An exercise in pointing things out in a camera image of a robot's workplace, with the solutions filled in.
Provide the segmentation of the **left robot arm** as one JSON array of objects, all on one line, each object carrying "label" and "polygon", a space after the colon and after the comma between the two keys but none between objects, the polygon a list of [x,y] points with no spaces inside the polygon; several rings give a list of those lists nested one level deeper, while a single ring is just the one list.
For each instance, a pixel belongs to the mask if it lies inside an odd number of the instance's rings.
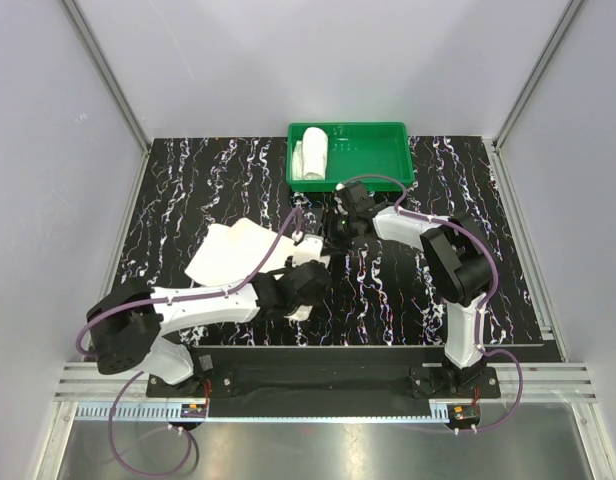
[{"label": "left robot arm", "polygon": [[328,268],[317,260],[222,287],[170,289],[129,280],[88,311],[92,354],[102,375],[141,370],[177,385],[201,367],[188,347],[168,335],[212,324],[288,319],[321,303],[331,286]]}]

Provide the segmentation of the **green plastic tray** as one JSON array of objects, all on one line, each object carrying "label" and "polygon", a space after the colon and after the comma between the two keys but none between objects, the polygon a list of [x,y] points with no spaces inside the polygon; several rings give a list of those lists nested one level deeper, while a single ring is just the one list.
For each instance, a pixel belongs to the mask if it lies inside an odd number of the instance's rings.
[{"label": "green plastic tray", "polygon": [[[324,180],[292,180],[291,156],[305,130],[317,127],[328,136]],[[415,177],[406,126],[402,122],[292,123],[288,127],[286,181],[295,192],[335,191],[338,183],[361,177],[367,190],[399,191]]]}]

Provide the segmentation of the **white towel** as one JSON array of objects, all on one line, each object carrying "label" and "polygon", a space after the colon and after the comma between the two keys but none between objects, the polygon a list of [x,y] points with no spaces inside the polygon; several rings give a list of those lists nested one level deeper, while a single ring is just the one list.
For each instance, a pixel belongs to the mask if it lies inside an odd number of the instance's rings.
[{"label": "white towel", "polygon": [[318,181],[326,178],[328,136],[324,130],[309,127],[298,140],[291,156],[291,179]]},{"label": "white towel", "polygon": [[249,219],[234,225],[214,223],[184,273],[201,286],[222,286],[245,279],[257,265],[267,273],[291,264],[291,254],[298,242],[282,236],[273,251],[269,249],[276,234]]}]

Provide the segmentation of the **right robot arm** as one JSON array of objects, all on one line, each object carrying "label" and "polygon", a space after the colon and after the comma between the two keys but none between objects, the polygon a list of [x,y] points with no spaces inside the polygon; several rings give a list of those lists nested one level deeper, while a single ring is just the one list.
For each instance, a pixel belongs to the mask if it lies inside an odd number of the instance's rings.
[{"label": "right robot arm", "polygon": [[412,372],[414,385],[432,394],[456,392],[476,381],[486,366],[483,317],[499,276],[472,216],[424,215],[398,202],[377,203],[358,179],[338,184],[334,198],[337,207],[326,221],[329,240],[343,246],[372,236],[422,251],[435,291],[445,301],[442,364]]}]

